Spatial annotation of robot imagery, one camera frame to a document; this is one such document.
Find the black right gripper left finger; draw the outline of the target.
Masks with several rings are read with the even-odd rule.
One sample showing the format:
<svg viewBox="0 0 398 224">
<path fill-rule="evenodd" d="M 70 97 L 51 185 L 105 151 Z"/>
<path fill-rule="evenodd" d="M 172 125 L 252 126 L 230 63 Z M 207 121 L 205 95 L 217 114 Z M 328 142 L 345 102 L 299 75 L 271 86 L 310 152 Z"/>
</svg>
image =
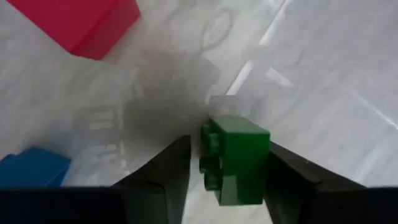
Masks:
<svg viewBox="0 0 398 224">
<path fill-rule="evenodd" d="M 190 180 L 191 139 L 183 135 L 114 186 L 124 198 L 128 223 L 181 224 Z"/>
</svg>

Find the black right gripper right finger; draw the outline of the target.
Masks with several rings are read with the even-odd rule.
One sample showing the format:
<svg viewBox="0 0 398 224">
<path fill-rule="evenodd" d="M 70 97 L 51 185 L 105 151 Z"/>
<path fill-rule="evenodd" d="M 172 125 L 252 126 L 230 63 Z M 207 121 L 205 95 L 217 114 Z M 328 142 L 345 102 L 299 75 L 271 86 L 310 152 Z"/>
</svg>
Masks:
<svg viewBox="0 0 398 224">
<path fill-rule="evenodd" d="M 274 142 L 269 143 L 264 201 L 275 224 L 301 223 L 317 192 L 365 189 Z"/>
</svg>

